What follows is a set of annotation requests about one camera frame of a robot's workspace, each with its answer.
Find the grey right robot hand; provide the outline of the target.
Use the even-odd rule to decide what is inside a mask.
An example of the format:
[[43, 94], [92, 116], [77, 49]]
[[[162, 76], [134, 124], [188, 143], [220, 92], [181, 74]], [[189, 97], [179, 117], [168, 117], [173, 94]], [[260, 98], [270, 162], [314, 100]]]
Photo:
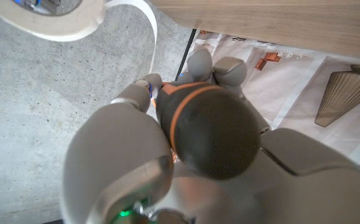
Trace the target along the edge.
[[55, 15], [61, 0], [13, 0], [18, 5], [39, 14]]

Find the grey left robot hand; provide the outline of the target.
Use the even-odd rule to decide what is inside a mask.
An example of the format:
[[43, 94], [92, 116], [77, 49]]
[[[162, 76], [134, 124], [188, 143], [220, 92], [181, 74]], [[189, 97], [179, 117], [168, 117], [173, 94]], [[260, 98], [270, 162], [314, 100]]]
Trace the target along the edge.
[[246, 64], [195, 52], [94, 112], [65, 159], [65, 223], [360, 223], [360, 168], [246, 99]]

